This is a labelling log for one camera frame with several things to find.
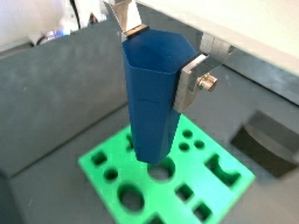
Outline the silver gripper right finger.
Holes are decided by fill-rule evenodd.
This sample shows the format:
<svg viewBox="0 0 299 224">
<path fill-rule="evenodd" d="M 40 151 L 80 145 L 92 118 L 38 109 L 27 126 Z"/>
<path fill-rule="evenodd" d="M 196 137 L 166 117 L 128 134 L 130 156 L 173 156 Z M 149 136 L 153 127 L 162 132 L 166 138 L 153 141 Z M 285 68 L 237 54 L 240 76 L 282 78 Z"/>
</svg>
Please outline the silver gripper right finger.
<svg viewBox="0 0 299 224">
<path fill-rule="evenodd" d="M 232 45 L 208 33 L 201 35 L 200 54 L 186 63 L 180 72 L 172 105 L 178 113 L 192 104 L 200 90 L 210 92 L 214 89 L 217 79 L 210 75 L 210 71 L 224 63 L 232 51 Z"/>
</svg>

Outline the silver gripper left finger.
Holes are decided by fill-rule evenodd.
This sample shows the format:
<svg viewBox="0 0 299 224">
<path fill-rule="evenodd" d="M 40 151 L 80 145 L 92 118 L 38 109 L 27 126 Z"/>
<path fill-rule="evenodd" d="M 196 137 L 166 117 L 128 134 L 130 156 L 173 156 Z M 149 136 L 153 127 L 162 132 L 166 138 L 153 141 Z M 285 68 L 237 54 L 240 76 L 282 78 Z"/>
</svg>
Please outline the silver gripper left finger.
<svg viewBox="0 0 299 224">
<path fill-rule="evenodd" d="M 102 2 L 108 15 L 116 20 L 121 41 L 149 29 L 149 26 L 141 22 L 136 0 L 120 0 L 117 3 L 102 0 Z"/>
</svg>

